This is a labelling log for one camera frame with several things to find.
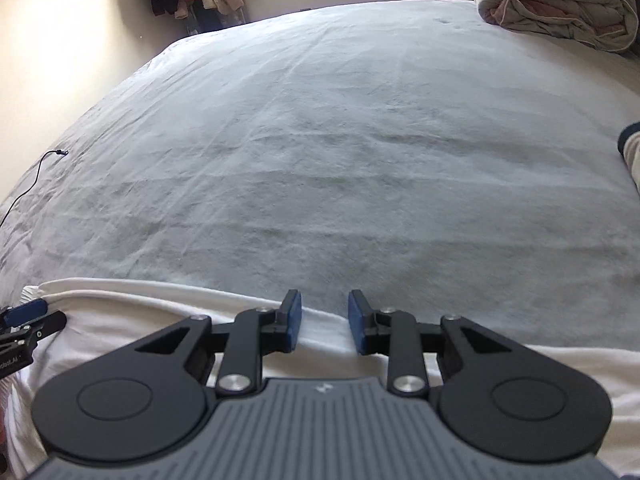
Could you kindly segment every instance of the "black cable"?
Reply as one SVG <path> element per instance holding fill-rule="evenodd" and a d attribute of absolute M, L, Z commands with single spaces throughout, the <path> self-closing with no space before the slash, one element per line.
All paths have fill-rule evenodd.
<path fill-rule="evenodd" d="M 6 218 L 9 216 L 9 213 L 11 212 L 11 209 L 14 208 L 14 205 L 16 202 L 18 202 L 18 200 L 20 200 L 23 196 L 25 196 L 28 192 L 30 192 L 33 189 L 33 186 L 36 185 L 36 182 L 38 181 L 38 177 L 40 176 L 40 167 L 42 166 L 42 161 L 44 160 L 44 158 L 49 155 L 49 153 L 55 153 L 56 155 L 68 155 L 69 152 L 67 151 L 63 151 L 63 150 L 49 150 L 47 153 L 45 153 L 42 158 L 40 159 L 40 162 L 38 164 L 38 171 L 36 173 L 36 180 L 33 181 L 33 184 L 31 184 L 31 187 L 25 191 L 24 193 L 21 193 L 20 195 L 18 195 L 18 197 L 14 200 L 14 203 L 12 203 L 9 206 L 9 209 L 6 210 L 6 213 L 4 214 L 4 218 L 2 218 L 2 221 L 0 222 L 0 227 L 2 227 L 2 224 L 4 224 L 4 221 L 6 220 Z"/>

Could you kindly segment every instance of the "sunlight on wall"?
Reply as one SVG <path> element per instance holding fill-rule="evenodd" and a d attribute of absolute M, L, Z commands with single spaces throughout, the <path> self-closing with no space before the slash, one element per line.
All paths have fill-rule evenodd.
<path fill-rule="evenodd" d="M 0 8 L 2 200 L 66 127 L 184 29 L 153 16 L 149 0 L 0 0 Z"/>

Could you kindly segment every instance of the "bed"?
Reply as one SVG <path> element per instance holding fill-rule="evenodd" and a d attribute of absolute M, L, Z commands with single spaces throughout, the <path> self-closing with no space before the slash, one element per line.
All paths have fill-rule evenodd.
<path fill-rule="evenodd" d="M 616 149 L 639 76 L 631 55 L 506 31 L 472 2 L 181 40 L 56 143 L 70 155 L 0 232 L 0 299 L 87 276 L 294 287 L 345 316 L 360 288 L 425 322 L 640 351 L 640 198 Z"/>

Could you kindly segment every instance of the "ribbed gray surface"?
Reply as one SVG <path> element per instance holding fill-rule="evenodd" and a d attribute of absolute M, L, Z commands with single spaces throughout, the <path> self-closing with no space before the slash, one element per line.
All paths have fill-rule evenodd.
<path fill-rule="evenodd" d="M 511 465 L 456 439 L 429 405 L 375 378 L 270 380 L 222 402 L 181 450 L 145 465 L 96 470 L 54 458 L 33 480 L 612 480 L 593 457 Z"/>

